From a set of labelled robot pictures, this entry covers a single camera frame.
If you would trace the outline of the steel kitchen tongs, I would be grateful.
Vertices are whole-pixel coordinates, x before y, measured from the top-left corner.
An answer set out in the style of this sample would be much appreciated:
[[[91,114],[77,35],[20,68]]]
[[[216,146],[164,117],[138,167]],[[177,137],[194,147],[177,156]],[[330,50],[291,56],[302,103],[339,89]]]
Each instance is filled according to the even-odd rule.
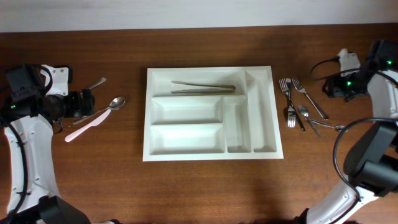
[[[182,93],[233,93],[236,90],[234,85],[210,85],[202,83],[187,83],[181,81],[172,81],[176,85],[186,85],[186,86],[200,86],[199,89],[186,89],[186,90],[174,90],[171,91],[173,94]]]

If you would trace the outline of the steel fork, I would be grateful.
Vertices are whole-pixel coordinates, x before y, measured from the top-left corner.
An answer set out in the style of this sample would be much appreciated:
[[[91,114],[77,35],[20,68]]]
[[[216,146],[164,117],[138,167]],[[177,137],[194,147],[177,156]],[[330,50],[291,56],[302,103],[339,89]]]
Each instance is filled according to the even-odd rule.
[[[294,110],[294,106],[292,103],[292,86],[291,86],[291,79],[286,78],[285,82],[287,84],[288,92],[287,96],[289,97],[289,108],[288,108],[288,127],[294,128],[296,125],[296,114]]]
[[[292,83],[294,84],[294,87],[298,92],[303,93],[308,98],[308,100],[311,102],[313,107],[318,111],[320,116],[324,120],[329,120],[329,116],[322,110],[322,108],[318,105],[318,103],[314,101],[313,98],[307,93],[304,86],[300,83],[297,77],[293,77]]]

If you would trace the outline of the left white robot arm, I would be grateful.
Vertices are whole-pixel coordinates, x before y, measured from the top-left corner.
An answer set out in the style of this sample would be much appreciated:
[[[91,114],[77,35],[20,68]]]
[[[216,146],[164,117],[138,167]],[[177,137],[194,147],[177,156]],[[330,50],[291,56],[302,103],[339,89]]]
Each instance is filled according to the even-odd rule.
[[[9,94],[1,108],[1,127],[11,154],[11,196],[1,223],[89,223],[60,196],[52,158],[55,124],[94,113],[89,88],[69,91],[67,65],[18,65],[4,71]]]

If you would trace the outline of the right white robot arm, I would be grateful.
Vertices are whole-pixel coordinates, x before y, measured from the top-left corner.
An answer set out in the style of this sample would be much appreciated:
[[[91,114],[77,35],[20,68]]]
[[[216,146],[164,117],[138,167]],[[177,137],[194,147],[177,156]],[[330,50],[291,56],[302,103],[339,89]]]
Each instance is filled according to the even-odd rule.
[[[332,60],[339,63],[340,71],[322,78],[324,94],[345,101],[369,95],[373,116],[335,127],[339,135],[332,161],[340,182],[321,203],[295,217],[294,223],[348,223],[367,203],[397,192],[397,159],[386,154],[390,148],[397,149],[397,43],[374,41],[363,63],[346,49]],[[371,127],[349,150],[339,169],[336,155],[344,134],[366,122]]]

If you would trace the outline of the small steel teaspoon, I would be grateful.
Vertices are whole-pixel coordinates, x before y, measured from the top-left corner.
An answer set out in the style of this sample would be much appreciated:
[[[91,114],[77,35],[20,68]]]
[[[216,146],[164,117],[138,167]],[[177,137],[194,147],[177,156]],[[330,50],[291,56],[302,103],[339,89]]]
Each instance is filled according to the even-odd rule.
[[[308,109],[305,106],[303,106],[303,105],[299,105],[298,106],[298,110],[299,110],[300,114],[303,115],[304,118],[307,120],[307,122],[309,123],[311,128],[314,130],[315,134],[321,139],[322,138],[321,134],[319,133],[318,129],[315,127],[315,125],[312,122],[312,120],[309,118]]]

